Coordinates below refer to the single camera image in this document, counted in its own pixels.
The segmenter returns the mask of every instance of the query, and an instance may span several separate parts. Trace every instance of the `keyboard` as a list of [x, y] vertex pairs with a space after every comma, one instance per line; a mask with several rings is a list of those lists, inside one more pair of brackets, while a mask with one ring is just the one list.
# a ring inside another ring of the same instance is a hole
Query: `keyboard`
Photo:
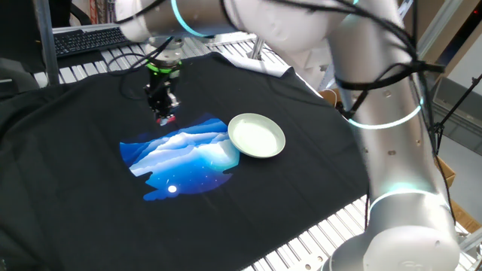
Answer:
[[53, 39], [57, 58], [132, 44], [118, 27], [91, 32], [77, 30], [59, 33], [54, 34]]

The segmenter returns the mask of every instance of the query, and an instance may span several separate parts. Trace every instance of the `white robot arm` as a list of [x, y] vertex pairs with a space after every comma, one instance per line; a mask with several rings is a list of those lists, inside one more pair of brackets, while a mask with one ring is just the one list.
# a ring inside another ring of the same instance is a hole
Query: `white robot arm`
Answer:
[[[316, 11], [310, 4], [326, 8]], [[395, 0], [360, 0], [356, 6], [403, 28]], [[336, 8], [348, 7], [341, 0], [116, 3], [117, 18], [124, 22], [121, 29], [133, 41], [241, 30], [255, 33], [274, 50], [297, 52], [328, 38], [345, 110], [349, 112], [366, 94], [361, 89], [373, 88], [356, 114], [347, 115], [368, 169], [371, 204], [366, 231], [342, 244], [322, 270], [455, 270], [459, 246], [449, 196], [434, 164], [423, 120], [418, 80], [416, 75], [385, 80], [403, 73], [413, 54], [404, 50], [399, 37], [374, 20], [347, 16], [335, 12]]]

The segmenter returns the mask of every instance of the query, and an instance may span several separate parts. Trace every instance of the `table surface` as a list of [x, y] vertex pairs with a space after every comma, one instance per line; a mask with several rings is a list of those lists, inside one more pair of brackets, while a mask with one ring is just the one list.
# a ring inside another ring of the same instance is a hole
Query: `table surface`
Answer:
[[[91, 26], [80, 28], [95, 30], [99, 27]], [[69, 31], [73, 28], [55, 29], [55, 32]], [[186, 38], [182, 48], [183, 59], [202, 56], [211, 52], [225, 53], [230, 56], [247, 57], [254, 46], [255, 36], [246, 34], [222, 35], [221, 39], [212, 44], [204, 44], [195, 38]], [[83, 80], [91, 75], [107, 72], [106, 63], [113, 57], [123, 53], [144, 54], [143, 44], [134, 44], [126, 47], [119, 47], [102, 51], [104, 61], [85, 63], [70, 68], [63, 68], [59, 71], [61, 84], [74, 83]], [[270, 50], [262, 50], [263, 61], [288, 66], [279, 56]], [[136, 60], [137, 56], [121, 57], [114, 63], [114, 70], [125, 70]], [[37, 82], [44, 87], [47, 83], [45, 73], [34, 75]], [[287, 242], [278, 249], [262, 257], [256, 263], [246, 268], [248, 271], [278, 271], [306, 269], [310, 265], [311, 270], [317, 270], [328, 259], [333, 251], [343, 242], [363, 232], [365, 224], [365, 200], [366, 196], [357, 199], [355, 202], [345, 206], [336, 214], [320, 221], [317, 225], [309, 228], [297, 238]], [[468, 233], [458, 223], [456, 230], [459, 233]], [[461, 253], [457, 271], [468, 270], [475, 262], [475, 259], [465, 253]]]

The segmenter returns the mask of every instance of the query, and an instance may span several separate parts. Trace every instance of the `black cable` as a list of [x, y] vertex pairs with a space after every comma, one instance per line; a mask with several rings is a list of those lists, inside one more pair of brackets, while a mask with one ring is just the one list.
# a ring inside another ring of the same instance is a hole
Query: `black cable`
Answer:
[[410, 56], [412, 56], [412, 58], [416, 57], [416, 51], [415, 51], [415, 48], [413, 48], [413, 45], [411, 43], [410, 35], [405, 30], [403, 30], [400, 26], [397, 26], [393, 22], [390, 22], [388, 20], [381, 19], [371, 14], [370, 12], [366, 11], [365, 9], [360, 8], [344, 0], [335, 0], [335, 1], [341, 3], [342, 5], [346, 6], [349, 9], [333, 8], [333, 7], [326, 7], [322, 5], [314, 5], [309, 3], [293, 2], [292, 0], [268, 0], [268, 1], [277, 2], [283, 5], [291, 5], [298, 8], [306, 8], [311, 11], [331, 11], [331, 12], [338, 12], [343, 14], [355, 14], [360, 17], [366, 17], [366, 18], [372, 19], [375, 23], [378, 23], [385, 30], [388, 30], [393, 35], [395, 35], [400, 41], [402, 41], [405, 44], [405, 46], [407, 46], [405, 50], [407, 51], [407, 53], [410, 54]]
[[[412, 85], [415, 86], [415, 82], [413, 80], [413, 76], [410, 76], [410, 81], [412, 83]], [[415, 94], [416, 94], [416, 97], [418, 99], [418, 103], [420, 103], [420, 95], [419, 93], [416, 91], [416, 89], [414, 90]], [[429, 127], [427, 125], [427, 121], [426, 121], [426, 116], [425, 114], [423, 113], [423, 110], [421, 110], [421, 114], [422, 114], [422, 119], [423, 119], [423, 123], [425, 124], [426, 126], [426, 129], [427, 131], [429, 131]], [[445, 177], [445, 173], [442, 171], [442, 166], [441, 166], [441, 163], [440, 163], [440, 160], [438, 159], [438, 147], [436, 147], [435, 145], [431, 145], [432, 146], [432, 158], [437, 162], [437, 166], [438, 166], [438, 169], [440, 171], [440, 174], [442, 175], [442, 178], [444, 179], [444, 185], [445, 185], [445, 190], [447, 192], [447, 201], [449, 203], [449, 208], [450, 208], [450, 214], [452, 215], [452, 218], [453, 218], [453, 223], [455, 224], [456, 223], [456, 218], [455, 218], [455, 214], [453, 213], [453, 207], [452, 207], [452, 201], [450, 199], [450, 191], [449, 191], [449, 184], [447, 182], [447, 178]]]
[[419, 2], [418, 0], [413, 0], [412, 4], [412, 44], [413, 48], [416, 50], [416, 43], [418, 42], [418, 28], [419, 28]]
[[367, 188], [367, 200], [365, 201], [365, 231], [368, 228], [368, 205], [370, 204], [370, 183]]
[[[108, 74], [112, 75], [112, 76], [120, 76], [120, 81], [119, 81], [119, 93], [124, 96], [125, 98], [127, 99], [132, 99], [132, 100], [141, 100], [141, 99], [144, 99], [145, 97], [139, 97], [139, 98], [136, 98], [136, 97], [132, 97], [132, 96], [128, 96], [126, 93], [123, 92], [123, 86], [124, 86], [124, 81], [125, 81], [125, 76], [128, 75], [129, 73], [132, 73], [132, 72], [136, 72], [138, 70], [138, 68], [136, 68], [137, 65], [141, 64], [143, 61], [147, 61], [146, 63], [144, 63], [142, 66], [144, 65], [147, 65], [149, 64], [150, 60], [152, 59], [155, 59], [156, 56], [158, 56], [160, 53], [162, 53], [167, 45], [169, 45], [169, 43], [174, 39], [174, 37], [169, 37], [166, 39], [166, 41], [164, 43], [162, 43], [158, 48], [156, 48], [156, 50], [153, 50], [152, 52], [146, 54], [145, 56], [143, 55], [140, 55], [138, 53], [125, 53], [125, 54], [122, 54], [120, 56], [116, 56], [114, 57], [113, 59], [111, 59], [109, 62], [108, 62], [108, 65], [107, 65], [107, 72]], [[120, 71], [120, 72], [113, 72], [111, 70], [111, 64], [117, 60], [117, 59], [120, 59], [121, 57], [124, 57], [124, 56], [142, 56], [141, 59], [137, 60], [134, 64], [132, 64], [127, 70], [125, 71]]]
[[[384, 72], [382, 72], [378, 77], [377, 79], [375, 79], [375, 81], [372, 83], [373, 84], [376, 84], [378, 81], [380, 81], [383, 76], [385, 76], [388, 72], [390, 72], [394, 67], [398, 67], [398, 66], [404, 66], [406, 67], [407, 69], [410, 68], [410, 66], [408, 64], [405, 64], [405, 63], [395, 63], [395, 64], [392, 64], [390, 65]], [[360, 105], [362, 105], [363, 101], [365, 100], [365, 98], [367, 98], [367, 95], [368, 95], [368, 91], [371, 90], [370, 87], [368, 87], [366, 90], [363, 90], [363, 92], [360, 94], [360, 96], [357, 98], [357, 100], [355, 101], [355, 103], [353, 104], [353, 106], [351, 107], [351, 109], [347, 112], [348, 115], [346, 115], [345, 117], [353, 117], [353, 115], [355, 114], [355, 112], [358, 110], [358, 108], [360, 107]]]
[[137, 60], [134, 64], [132, 64], [127, 70], [125, 71], [122, 71], [122, 72], [112, 72], [111, 70], [111, 64], [123, 57], [123, 56], [127, 56], [127, 55], [130, 55], [130, 54], [134, 54], [134, 53], [126, 53], [126, 54], [123, 54], [123, 55], [120, 55], [120, 56], [116, 56], [114, 59], [111, 59], [111, 61], [108, 62], [108, 65], [107, 65], [107, 72], [112, 74], [112, 75], [120, 75], [120, 76], [123, 76], [123, 75], [126, 75], [126, 74], [129, 74], [130, 72], [134, 72], [136, 70], [136, 66], [140, 63], [142, 63], [143, 61], [145, 60], [151, 60], [151, 59], [154, 59], [156, 56], [158, 56], [160, 53], [162, 53], [162, 51], [164, 51], [167, 47], [167, 45], [169, 45], [169, 43], [174, 39], [174, 37], [169, 37], [166, 39], [166, 41], [161, 44], [156, 50], [153, 50], [152, 52], [146, 54], [145, 56], [142, 56], [141, 59]]
[[131, 20], [134, 20], [135, 18], [143, 15], [143, 14], [146, 14], [148, 13], [150, 10], [152, 10], [153, 8], [157, 7], [158, 5], [161, 5], [163, 2], [165, 2], [166, 0], [156, 0], [154, 2], [152, 2], [152, 4], [150, 4], [149, 6], [143, 8], [141, 11], [139, 11], [138, 13], [132, 15], [132, 16], [129, 16], [127, 18], [124, 18], [122, 20], [118, 20], [118, 21], [115, 21], [114, 23], [116, 24], [122, 24], [122, 23], [127, 23]]

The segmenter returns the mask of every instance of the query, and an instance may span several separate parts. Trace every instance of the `white plate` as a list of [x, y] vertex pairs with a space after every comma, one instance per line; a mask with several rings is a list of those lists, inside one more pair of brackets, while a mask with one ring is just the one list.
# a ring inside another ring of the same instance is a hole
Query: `white plate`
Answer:
[[227, 126], [227, 133], [234, 147], [256, 158], [268, 158], [279, 154], [285, 147], [285, 134], [278, 124], [259, 114], [240, 114]]

